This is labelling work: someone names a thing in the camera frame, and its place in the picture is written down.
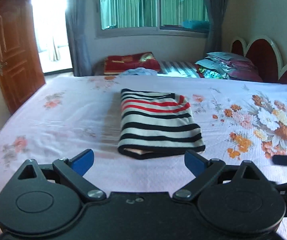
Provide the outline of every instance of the bright doorway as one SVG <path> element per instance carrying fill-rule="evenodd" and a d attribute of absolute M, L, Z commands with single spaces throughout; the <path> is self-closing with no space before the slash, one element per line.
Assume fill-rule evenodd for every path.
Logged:
<path fill-rule="evenodd" d="M 31 0 L 35 35 L 45 75 L 71 72 L 65 10 L 67 0 Z"/>

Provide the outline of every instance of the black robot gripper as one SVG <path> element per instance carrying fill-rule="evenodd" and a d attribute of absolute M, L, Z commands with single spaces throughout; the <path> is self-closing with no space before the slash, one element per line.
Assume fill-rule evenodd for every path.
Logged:
<path fill-rule="evenodd" d="M 107 198 L 82 177 L 93 160 L 92 150 L 52 164 L 26 160 L 0 192 L 0 239 L 282 239 L 276 230 L 287 216 L 287 183 L 267 180 L 251 161 L 226 165 L 189 150 L 185 164 L 196 178 L 172 198 Z"/>

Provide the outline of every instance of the red headboard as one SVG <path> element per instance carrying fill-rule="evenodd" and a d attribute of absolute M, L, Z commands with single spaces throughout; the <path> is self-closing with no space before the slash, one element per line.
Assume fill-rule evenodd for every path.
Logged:
<path fill-rule="evenodd" d="M 280 52 L 270 38 L 260 36 L 245 44 L 242 38 L 235 38 L 231 52 L 250 59 L 264 82 L 287 84 L 287 65 L 283 66 Z"/>

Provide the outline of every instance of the brown door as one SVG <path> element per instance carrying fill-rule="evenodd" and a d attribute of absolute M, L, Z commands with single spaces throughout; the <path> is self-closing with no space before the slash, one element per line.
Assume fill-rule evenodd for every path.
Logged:
<path fill-rule="evenodd" d="M 0 0 L 0 88 L 11 114 L 44 84 L 32 5 Z"/>

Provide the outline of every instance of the tiled floor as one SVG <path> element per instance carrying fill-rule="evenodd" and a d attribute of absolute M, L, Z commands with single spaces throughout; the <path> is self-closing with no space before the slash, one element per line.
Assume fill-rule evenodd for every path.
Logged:
<path fill-rule="evenodd" d="M 73 72 L 67 72 L 67 73 L 61 73 L 61 74 L 54 74 L 54 75 L 49 75 L 45 76 L 45 82 L 48 84 L 50 83 L 55 77 L 73 77 Z"/>
<path fill-rule="evenodd" d="M 72 68 L 69 46 L 59 48 L 60 60 L 50 61 L 48 51 L 39 53 L 43 73 Z"/>

